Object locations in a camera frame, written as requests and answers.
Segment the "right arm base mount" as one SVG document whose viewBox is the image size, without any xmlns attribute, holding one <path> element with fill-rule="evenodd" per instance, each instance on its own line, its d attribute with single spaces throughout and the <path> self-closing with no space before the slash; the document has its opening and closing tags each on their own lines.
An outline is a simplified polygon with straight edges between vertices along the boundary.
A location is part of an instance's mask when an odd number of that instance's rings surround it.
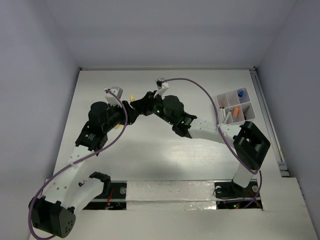
<svg viewBox="0 0 320 240">
<path fill-rule="evenodd" d="M 247 187 L 241 187 L 233 181 L 216 181 L 213 196 L 218 210 L 263 209 L 261 191 L 262 176 L 252 179 Z"/>
</svg>

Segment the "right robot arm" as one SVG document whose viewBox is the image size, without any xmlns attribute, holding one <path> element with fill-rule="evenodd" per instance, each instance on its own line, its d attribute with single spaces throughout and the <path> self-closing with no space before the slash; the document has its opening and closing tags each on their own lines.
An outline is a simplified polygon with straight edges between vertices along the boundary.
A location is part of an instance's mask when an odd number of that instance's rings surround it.
<svg viewBox="0 0 320 240">
<path fill-rule="evenodd" d="M 252 177 L 260 170 L 271 146 L 270 141 L 253 122 L 228 125 L 201 119 L 185 112 L 184 104 L 174 95 L 162 97 L 149 91 L 130 105 L 141 115 L 158 116 L 170 124 L 180 137 L 225 144 L 239 161 L 230 183 L 230 190 L 235 196 L 242 196 L 248 191 Z"/>
</svg>

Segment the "blue cap white marker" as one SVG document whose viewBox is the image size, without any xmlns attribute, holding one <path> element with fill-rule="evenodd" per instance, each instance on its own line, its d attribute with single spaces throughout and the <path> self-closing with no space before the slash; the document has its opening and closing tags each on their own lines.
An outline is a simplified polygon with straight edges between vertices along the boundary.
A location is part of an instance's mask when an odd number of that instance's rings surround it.
<svg viewBox="0 0 320 240">
<path fill-rule="evenodd" d="M 225 116 L 225 118 L 224 118 L 223 123 L 224 123 L 225 125 L 227 125 L 227 124 L 232 124 L 232 123 L 233 123 L 232 110 L 231 110 L 231 109 L 229 109 L 229 110 L 226 112 L 226 116 Z"/>
</svg>

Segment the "orange highlighter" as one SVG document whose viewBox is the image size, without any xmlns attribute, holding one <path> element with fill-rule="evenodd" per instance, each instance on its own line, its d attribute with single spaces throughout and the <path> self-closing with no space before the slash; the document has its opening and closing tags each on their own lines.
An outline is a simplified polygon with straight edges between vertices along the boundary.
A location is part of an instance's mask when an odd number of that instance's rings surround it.
<svg viewBox="0 0 320 240">
<path fill-rule="evenodd" d="M 233 117 L 237 117 L 239 115 L 239 112 L 240 112 L 240 108 L 239 107 L 235 107 L 233 109 L 232 116 Z"/>
</svg>

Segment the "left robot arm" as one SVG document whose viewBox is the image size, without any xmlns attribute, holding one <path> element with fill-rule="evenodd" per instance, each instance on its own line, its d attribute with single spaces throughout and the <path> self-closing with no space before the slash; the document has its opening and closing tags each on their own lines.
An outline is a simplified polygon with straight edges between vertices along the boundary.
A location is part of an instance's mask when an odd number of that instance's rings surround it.
<svg viewBox="0 0 320 240">
<path fill-rule="evenodd" d="M 66 165 L 57 171 L 38 190 L 29 203 L 28 226 L 31 235 L 39 240 L 35 230 L 61 239 L 73 229 L 77 215 L 95 197 L 104 198 L 111 193 L 111 178 L 93 170 L 94 157 L 116 143 L 108 141 L 108 132 L 116 125 L 133 124 L 139 112 L 127 101 L 109 104 L 95 102 L 88 113 L 72 154 Z"/>
</svg>

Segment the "black scissors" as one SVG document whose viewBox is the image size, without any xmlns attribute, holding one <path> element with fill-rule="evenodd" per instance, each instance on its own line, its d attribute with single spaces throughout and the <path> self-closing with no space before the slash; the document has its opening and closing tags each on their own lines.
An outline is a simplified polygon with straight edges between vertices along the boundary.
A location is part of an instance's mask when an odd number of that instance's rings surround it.
<svg viewBox="0 0 320 240">
<path fill-rule="evenodd" d="M 244 117 L 245 120 L 247 119 L 247 114 L 248 114 L 248 111 L 249 111 L 250 108 L 251 108 L 251 106 L 248 105 L 243 109 L 243 117 Z"/>
</svg>

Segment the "blue glue bottle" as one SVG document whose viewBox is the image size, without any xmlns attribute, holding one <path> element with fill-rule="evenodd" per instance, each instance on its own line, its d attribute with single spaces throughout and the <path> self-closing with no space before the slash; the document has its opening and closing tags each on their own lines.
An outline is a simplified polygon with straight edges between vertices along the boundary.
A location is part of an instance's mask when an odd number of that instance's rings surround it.
<svg viewBox="0 0 320 240">
<path fill-rule="evenodd" d="M 245 94 L 245 90 L 244 89 L 239 89 L 237 91 L 237 95 L 238 95 L 239 98 L 242 98 L 244 96 L 244 94 Z"/>
</svg>

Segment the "red cap white marker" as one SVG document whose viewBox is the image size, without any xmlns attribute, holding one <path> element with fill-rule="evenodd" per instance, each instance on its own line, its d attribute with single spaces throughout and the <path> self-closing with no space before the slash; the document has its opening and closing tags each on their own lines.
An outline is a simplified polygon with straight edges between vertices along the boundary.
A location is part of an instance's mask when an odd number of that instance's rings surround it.
<svg viewBox="0 0 320 240">
<path fill-rule="evenodd" d="M 224 110 L 224 107 L 220 106 L 220 107 L 219 107 L 219 112 L 220 112 L 221 122 L 223 123 L 224 120 L 225 120 L 225 110 Z"/>
</svg>

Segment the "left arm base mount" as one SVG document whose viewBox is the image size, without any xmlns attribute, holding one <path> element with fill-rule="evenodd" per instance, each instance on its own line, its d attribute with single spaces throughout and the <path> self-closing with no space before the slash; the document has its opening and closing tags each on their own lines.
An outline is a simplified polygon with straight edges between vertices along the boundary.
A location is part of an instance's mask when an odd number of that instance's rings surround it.
<svg viewBox="0 0 320 240">
<path fill-rule="evenodd" d="M 113 181 L 109 193 L 102 193 L 89 202 L 84 210 L 126 210 L 127 182 Z"/>
</svg>

